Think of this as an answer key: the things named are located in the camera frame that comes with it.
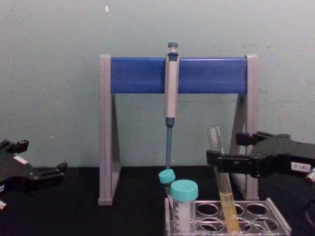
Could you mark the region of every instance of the blue crossbar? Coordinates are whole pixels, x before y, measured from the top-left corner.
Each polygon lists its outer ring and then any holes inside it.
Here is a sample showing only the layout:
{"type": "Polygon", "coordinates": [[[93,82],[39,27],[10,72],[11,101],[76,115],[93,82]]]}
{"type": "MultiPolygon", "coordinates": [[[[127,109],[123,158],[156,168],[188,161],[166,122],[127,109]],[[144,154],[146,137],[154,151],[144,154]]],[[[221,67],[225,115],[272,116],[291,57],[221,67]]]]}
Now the blue crossbar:
{"type": "MultiPolygon", "coordinates": [[[[246,58],[181,58],[178,93],[246,93],[246,58]]],[[[112,58],[115,93],[164,93],[165,58],[112,58]]]]}

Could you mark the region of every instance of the teal cap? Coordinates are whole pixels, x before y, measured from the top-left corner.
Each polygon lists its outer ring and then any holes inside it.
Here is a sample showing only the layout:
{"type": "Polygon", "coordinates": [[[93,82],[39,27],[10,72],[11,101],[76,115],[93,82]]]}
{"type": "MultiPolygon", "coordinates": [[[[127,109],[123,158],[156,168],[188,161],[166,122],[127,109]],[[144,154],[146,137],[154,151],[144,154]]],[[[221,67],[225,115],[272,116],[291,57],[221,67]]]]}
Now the teal cap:
{"type": "Polygon", "coordinates": [[[166,169],[159,173],[158,178],[161,183],[170,183],[175,180],[175,173],[172,169],[166,169]]]}
{"type": "Polygon", "coordinates": [[[177,180],[171,184],[171,196],[181,202],[189,202],[198,197],[198,184],[191,180],[177,180]]]}

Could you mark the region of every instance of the white sticker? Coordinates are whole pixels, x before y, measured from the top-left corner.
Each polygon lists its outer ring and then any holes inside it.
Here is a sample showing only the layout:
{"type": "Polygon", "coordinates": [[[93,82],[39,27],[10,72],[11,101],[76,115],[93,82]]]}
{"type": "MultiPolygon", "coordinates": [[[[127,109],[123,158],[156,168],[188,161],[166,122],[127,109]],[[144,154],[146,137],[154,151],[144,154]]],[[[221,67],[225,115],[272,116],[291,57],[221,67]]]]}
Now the white sticker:
{"type": "Polygon", "coordinates": [[[312,170],[311,165],[298,162],[291,162],[291,170],[309,173],[312,170]]]}
{"type": "Polygon", "coordinates": [[[28,164],[28,162],[26,160],[24,160],[23,158],[21,158],[20,156],[15,156],[14,159],[21,162],[24,165],[28,164]]]}

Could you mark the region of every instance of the glass test tube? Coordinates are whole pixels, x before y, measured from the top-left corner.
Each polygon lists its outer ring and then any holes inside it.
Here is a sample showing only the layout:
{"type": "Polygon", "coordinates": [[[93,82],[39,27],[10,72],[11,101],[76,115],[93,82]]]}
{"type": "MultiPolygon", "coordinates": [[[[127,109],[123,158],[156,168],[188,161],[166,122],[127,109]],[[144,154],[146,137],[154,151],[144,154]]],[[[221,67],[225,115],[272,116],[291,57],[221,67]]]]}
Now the glass test tube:
{"type": "Polygon", "coordinates": [[[175,231],[193,233],[196,230],[196,198],[198,185],[191,180],[177,180],[171,184],[173,198],[173,226],[175,231]]]}
{"type": "MultiPolygon", "coordinates": [[[[219,151],[224,154],[221,145],[220,130],[218,126],[208,128],[208,138],[210,150],[219,151]]],[[[236,208],[234,204],[233,192],[231,188],[230,178],[228,173],[220,173],[217,167],[214,167],[218,190],[220,194],[221,205],[225,217],[227,231],[229,233],[241,231],[236,216],[236,208]]]]}
{"type": "Polygon", "coordinates": [[[175,173],[172,169],[166,169],[158,174],[158,178],[165,189],[168,201],[173,208],[173,198],[171,197],[171,183],[175,180],[175,173]]]}

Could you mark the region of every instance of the clamp jaw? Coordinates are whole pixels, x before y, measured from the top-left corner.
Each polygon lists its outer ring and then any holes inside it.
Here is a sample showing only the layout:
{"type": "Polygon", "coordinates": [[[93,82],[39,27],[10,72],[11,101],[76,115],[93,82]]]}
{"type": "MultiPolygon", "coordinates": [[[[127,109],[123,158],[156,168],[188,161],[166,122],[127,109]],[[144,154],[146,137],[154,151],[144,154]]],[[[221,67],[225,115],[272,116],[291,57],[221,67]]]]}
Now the clamp jaw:
{"type": "Polygon", "coordinates": [[[4,140],[0,143],[0,194],[12,190],[33,193],[62,181],[67,163],[61,163],[53,169],[38,171],[26,160],[14,154],[26,151],[28,146],[27,140],[17,143],[4,140]]]}
{"type": "Polygon", "coordinates": [[[287,134],[236,134],[236,143],[252,145],[250,155],[229,155],[208,150],[207,163],[220,172],[265,177],[273,172],[307,177],[315,182],[315,145],[295,142],[287,134]]]}

